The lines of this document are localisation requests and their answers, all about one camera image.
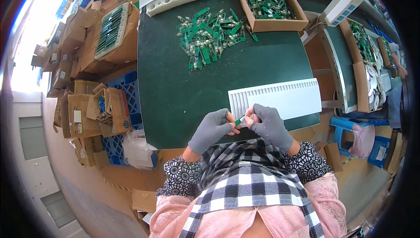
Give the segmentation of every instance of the transparent plastic bag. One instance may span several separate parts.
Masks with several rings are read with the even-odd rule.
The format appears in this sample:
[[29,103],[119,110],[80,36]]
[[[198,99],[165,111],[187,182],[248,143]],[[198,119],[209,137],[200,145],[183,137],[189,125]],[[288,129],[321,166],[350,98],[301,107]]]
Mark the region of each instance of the transparent plastic bag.
[[127,132],[121,143],[124,149],[124,162],[137,169],[151,170],[153,162],[151,155],[153,151],[149,149],[144,130],[132,130]]
[[354,124],[353,130],[353,146],[350,147],[349,153],[360,159],[366,159],[369,157],[372,151],[373,144],[375,143],[375,126],[360,126]]

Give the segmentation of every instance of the patterned sleeve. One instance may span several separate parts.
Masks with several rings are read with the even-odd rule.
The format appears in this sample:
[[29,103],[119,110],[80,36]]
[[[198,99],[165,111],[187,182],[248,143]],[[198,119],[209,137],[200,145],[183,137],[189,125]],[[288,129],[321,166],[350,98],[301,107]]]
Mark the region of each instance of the patterned sleeve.
[[331,171],[324,157],[315,151],[315,146],[307,141],[299,142],[300,151],[295,156],[284,155],[286,170],[296,173],[302,184],[313,181]]
[[171,196],[197,196],[197,184],[200,181],[200,161],[186,162],[182,156],[178,156],[165,163],[163,169],[168,178],[163,188],[156,191],[159,195]]

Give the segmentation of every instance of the wall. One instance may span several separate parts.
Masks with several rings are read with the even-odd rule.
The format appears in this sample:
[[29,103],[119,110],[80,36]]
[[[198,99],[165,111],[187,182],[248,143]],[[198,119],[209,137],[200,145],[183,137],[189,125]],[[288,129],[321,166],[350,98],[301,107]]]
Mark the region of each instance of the wall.
[[13,93],[13,106],[9,115],[8,128],[12,138],[13,160],[18,170],[19,181],[25,189],[25,198],[31,201],[39,218],[55,237],[87,238],[77,220],[57,227],[51,219],[41,198],[60,190],[51,169],[48,156],[26,161],[22,149],[19,118],[42,116],[42,93]]

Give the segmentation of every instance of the dark green workbench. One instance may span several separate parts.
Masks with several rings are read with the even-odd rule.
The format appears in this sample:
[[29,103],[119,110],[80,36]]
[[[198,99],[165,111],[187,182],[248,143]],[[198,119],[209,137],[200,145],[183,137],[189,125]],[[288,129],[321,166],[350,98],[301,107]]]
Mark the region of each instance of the dark green workbench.
[[[139,97],[147,142],[158,149],[186,147],[203,117],[211,111],[229,108],[228,90],[313,78],[305,49],[296,31],[257,33],[227,48],[222,57],[203,70],[191,71],[189,57],[179,46],[176,16],[192,16],[210,7],[239,18],[244,12],[239,0],[198,0],[145,16],[138,40]],[[319,123],[319,114],[284,122],[288,130]],[[256,138],[247,128],[221,142]]]

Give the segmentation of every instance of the person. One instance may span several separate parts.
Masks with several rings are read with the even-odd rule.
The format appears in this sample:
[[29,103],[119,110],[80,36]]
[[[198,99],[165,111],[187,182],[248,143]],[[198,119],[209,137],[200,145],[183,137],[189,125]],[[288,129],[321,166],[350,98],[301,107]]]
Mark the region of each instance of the person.
[[184,153],[165,163],[150,237],[342,237],[337,179],[312,143],[287,132],[275,108],[254,104],[240,133],[228,109],[207,114]]

